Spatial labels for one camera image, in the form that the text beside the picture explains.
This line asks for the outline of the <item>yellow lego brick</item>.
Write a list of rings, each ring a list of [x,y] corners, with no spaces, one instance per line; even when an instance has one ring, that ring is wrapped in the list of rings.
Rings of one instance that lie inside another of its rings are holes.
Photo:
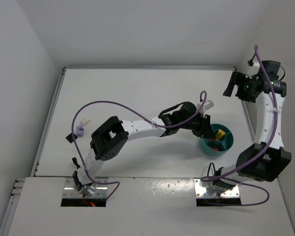
[[[223,141],[226,138],[226,132],[222,129],[216,130],[215,138],[216,140]]]

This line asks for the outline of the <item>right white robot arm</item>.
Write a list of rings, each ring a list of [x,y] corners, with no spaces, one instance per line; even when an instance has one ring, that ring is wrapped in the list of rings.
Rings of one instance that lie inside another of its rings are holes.
[[[236,96],[257,107],[257,126],[253,144],[240,153],[236,164],[221,167],[215,171],[220,176],[245,164],[253,157],[257,160],[238,170],[225,179],[211,183],[215,190],[232,190],[236,183],[249,180],[272,182],[288,166],[292,154],[284,149],[281,132],[281,113],[287,95],[287,85],[279,80],[281,64],[277,61],[249,61],[250,70],[246,73],[233,72],[223,95],[230,97],[234,86],[238,86]]]

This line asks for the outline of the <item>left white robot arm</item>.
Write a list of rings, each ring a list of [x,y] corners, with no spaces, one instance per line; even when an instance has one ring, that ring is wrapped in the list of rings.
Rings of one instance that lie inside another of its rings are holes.
[[[92,184],[98,184],[91,175],[96,174],[105,161],[116,157],[126,142],[147,138],[174,135],[180,129],[190,130],[203,139],[213,139],[210,116],[201,113],[203,104],[196,107],[191,102],[182,102],[159,113],[154,118],[142,117],[137,121],[110,117],[91,134],[90,149],[81,164],[73,158],[77,169],[73,173],[76,190],[86,194]]]

